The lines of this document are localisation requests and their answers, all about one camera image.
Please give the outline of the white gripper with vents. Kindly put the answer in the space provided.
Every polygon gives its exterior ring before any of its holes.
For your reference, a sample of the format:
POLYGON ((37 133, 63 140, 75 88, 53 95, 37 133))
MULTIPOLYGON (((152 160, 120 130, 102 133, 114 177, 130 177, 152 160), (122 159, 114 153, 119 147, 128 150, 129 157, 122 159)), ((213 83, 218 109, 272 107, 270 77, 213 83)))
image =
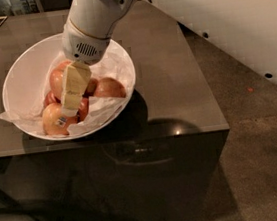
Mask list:
POLYGON ((62 114, 73 117, 90 82, 92 72, 89 65, 94 65, 102 59, 110 40, 90 37, 75 27, 70 20, 64 25, 62 50, 65 57, 78 62, 72 62, 63 73, 61 107, 62 114))

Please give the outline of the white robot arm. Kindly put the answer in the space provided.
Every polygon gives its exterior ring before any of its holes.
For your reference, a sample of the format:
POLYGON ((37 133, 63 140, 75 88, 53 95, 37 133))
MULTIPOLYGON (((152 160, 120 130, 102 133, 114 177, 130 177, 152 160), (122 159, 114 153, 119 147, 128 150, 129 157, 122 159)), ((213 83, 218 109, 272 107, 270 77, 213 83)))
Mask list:
MULTIPOLYGON (((73 0, 65 57, 100 61, 116 24, 138 0, 73 0)), ((277 0, 142 0, 277 85, 277 0)))

